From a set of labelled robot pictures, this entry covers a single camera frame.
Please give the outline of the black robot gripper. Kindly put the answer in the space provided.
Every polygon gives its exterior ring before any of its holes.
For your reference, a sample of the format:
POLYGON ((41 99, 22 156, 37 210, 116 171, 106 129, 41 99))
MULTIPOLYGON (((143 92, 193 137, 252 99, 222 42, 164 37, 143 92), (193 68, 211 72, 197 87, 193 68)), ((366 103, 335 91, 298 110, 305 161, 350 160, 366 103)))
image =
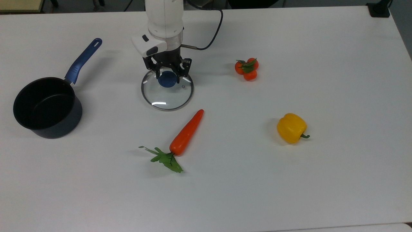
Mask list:
POLYGON ((176 83, 179 84, 181 77, 188 77, 192 64, 192 59, 182 58, 181 49, 177 48, 172 51, 164 51, 143 57, 147 70, 155 73, 156 79, 162 74, 162 68, 169 68, 176 75, 176 83))

